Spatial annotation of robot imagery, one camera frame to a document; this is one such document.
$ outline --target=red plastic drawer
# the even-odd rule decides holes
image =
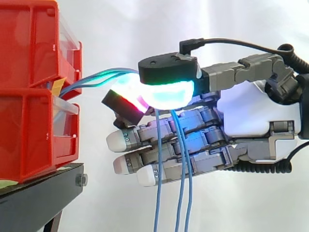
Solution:
[[[78,158],[79,107],[47,89],[0,88],[0,180],[22,183]]]
[[[46,88],[82,77],[82,45],[53,0],[0,0],[0,87]],[[72,91],[66,99],[80,94]]]

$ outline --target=yellow tape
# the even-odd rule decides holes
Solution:
[[[60,80],[54,81],[54,84],[53,84],[53,87],[52,87],[52,94],[54,96],[59,97],[65,81],[66,81],[66,78],[62,78]]]

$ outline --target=green light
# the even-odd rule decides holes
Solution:
[[[193,81],[181,81],[166,85],[143,85],[144,101],[159,110],[172,110],[185,107],[192,99]]]

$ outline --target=white backdrop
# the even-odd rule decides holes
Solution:
[[[84,45],[84,76],[113,68],[137,68],[139,60],[177,51],[178,42],[228,37],[277,48],[294,45],[309,60],[306,0],[58,0],[62,15]],[[237,61],[257,53],[224,44],[195,52],[201,66]],[[101,102],[110,85],[87,89],[73,100],[81,106],[79,161],[88,186],[63,213],[61,232],[151,232],[156,188],[136,177],[116,175],[117,154],[105,138],[113,112]],[[216,172],[194,178],[191,232],[309,231],[309,156],[300,152],[290,175]],[[175,225],[179,183],[162,189],[160,232]],[[183,221],[187,195],[184,197]]]

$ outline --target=black cable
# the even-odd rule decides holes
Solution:
[[[234,45],[240,45],[240,46],[244,46],[244,47],[250,47],[253,49],[257,49],[263,52],[269,52],[269,53],[273,53],[273,54],[278,54],[278,55],[291,55],[294,53],[294,48],[291,46],[289,50],[286,49],[282,49],[282,50],[274,50],[274,49],[270,49],[267,47],[263,47],[263,46],[259,46],[253,43],[247,43],[244,41],[240,41],[240,40],[232,40],[232,39],[226,39],[226,38],[214,38],[214,39],[191,39],[191,40],[186,40],[186,41],[181,41],[180,42],[180,53],[181,54],[190,54],[191,51],[198,49],[206,44],[217,44],[217,43],[221,43],[221,44],[234,44]]]
[[[280,51],[290,51],[291,49],[293,49],[293,46],[290,44],[282,44],[278,50]],[[309,73],[309,64],[307,62],[305,62],[303,59],[301,59],[300,57],[298,57],[294,52],[292,54],[281,54],[284,63],[288,66],[290,66],[291,68],[294,69],[295,72],[297,72],[298,74],[307,74]]]
[[[225,169],[233,172],[243,173],[291,173],[291,159],[301,149],[309,145],[309,141],[295,148],[286,159],[282,159],[276,163],[250,163],[240,160],[235,166]]]
[[[294,48],[290,44],[282,44],[277,50],[270,49],[267,47],[259,46],[252,43],[247,43],[239,40],[225,39],[225,38],[214,38],[214,39],[191,39],[181,41],[179,43],[179,52],[181,54],[191,54],[191,51],[198,49],[206,44],[222,43],[222,44],[234,44],[245,46],[253,49],[257,49],[263,52],[268,52],[272,54],[278,54],[282,56],[284,63],[294,69],[298,74],[309,73],[309,64],[302,60],[294,53]]]
[[[309,141],[308,142],[305,142],[301,145],[299,145],[297,148],[295,148],[288,156],[288,158],[286,158],[288,161],[291,161],[291,159],[293,158],[293,156],[299,152],[301,149],[305,148],[306,146],[309,145]]]

